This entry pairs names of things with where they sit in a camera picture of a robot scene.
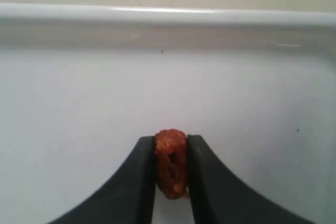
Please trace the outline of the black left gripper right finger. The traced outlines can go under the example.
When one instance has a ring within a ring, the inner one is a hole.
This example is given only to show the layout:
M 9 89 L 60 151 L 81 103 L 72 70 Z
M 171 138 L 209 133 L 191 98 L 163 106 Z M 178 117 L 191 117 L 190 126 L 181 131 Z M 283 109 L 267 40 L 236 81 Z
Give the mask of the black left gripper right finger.
M 309 223 L 240 180 L 200 135 L 188 136 L 189 195 L 195 223 Z

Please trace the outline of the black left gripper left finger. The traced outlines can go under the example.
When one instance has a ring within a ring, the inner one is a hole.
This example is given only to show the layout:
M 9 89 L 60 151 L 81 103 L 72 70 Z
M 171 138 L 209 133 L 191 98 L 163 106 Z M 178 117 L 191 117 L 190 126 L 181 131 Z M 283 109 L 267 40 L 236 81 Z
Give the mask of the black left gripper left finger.
M 54 223 L 151 223 L 155 199 L 154 138 L 139 138 L 119 169 Z

